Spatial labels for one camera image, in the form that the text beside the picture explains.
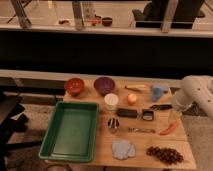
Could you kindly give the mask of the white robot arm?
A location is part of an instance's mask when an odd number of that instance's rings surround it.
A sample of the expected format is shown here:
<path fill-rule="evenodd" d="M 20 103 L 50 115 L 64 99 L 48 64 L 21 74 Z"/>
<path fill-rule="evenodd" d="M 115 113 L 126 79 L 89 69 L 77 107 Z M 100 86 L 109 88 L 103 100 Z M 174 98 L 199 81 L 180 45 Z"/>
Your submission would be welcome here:
<path fill-rule="evenodd" d="M 196 103 L 213 121 L 213 76 L 189 75 L 180 82 L 180 89 L 171 97 L 168 123 L 177 122 L 183 111 Z"/>

